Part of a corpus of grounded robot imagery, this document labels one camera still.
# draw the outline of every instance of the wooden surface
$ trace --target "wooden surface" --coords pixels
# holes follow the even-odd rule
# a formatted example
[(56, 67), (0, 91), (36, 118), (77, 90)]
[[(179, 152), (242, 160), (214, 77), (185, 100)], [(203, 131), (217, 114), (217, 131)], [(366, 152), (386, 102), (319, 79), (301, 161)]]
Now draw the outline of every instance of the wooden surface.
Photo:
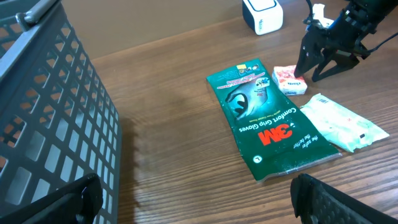
[[(325, 1), (337, 18), (346, 1)], [(308, 16), (305, 1), (281, 1), (281, 30), (255, 36), (242, 18), (158, 40), (94, 61), (121, 116), (119, 223), (300, 223), (290, 201), (298, 173), (256, 184), (206, 77), (260, 58), (294, 65)], [(396, 9), (365, 45), (398, 30)], [(398, 218), (398, 39), (353, 70), (317, 83), (305, 74), (305, 104), (322, 93), (391, 136), (306, 172)]]

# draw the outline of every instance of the beige wall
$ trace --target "beige wall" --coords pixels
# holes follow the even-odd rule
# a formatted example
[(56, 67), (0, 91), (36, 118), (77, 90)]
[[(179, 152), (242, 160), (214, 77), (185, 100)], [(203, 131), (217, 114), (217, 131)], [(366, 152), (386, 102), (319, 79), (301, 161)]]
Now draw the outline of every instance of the beige wall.
[(63, 0), (90, 58), (232, 19), (242, 0)]

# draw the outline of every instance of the yellow label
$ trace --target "yellow label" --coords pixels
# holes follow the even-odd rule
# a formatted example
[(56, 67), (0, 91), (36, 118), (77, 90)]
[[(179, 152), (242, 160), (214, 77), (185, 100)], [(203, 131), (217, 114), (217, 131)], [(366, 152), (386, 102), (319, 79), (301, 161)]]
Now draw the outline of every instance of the yellow label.
[(238, 69), (246, 69), (246, 65), (237, 65), (236, 68), (238, 68)]

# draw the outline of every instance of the product packaging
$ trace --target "product packaging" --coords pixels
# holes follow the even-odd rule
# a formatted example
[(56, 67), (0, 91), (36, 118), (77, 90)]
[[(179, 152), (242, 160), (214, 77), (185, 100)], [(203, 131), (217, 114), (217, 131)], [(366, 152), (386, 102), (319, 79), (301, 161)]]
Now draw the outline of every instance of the product packaging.
[(233, 66), (207, 80), (257, 181), (341, 156), (271, 81), (260, 60)]
[(326, 140), (348, 152), (389, 136), (372, 122), (320, 93), (302, 106), (301, 111)]
[(286, 96), (302, 95), (307, 90), (304, 78), (294, 77), (295, 69), (295, 65), (274, 67), (274, 72), (272, 72), (272, 79)]

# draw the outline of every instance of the green package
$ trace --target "green package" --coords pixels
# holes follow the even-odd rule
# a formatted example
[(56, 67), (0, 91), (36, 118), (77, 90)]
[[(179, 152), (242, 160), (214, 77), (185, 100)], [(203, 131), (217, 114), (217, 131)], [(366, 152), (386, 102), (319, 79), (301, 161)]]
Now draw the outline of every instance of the green package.
[(257, 181), (341, 156), (278, 89), (259, 59), (207, 77)]

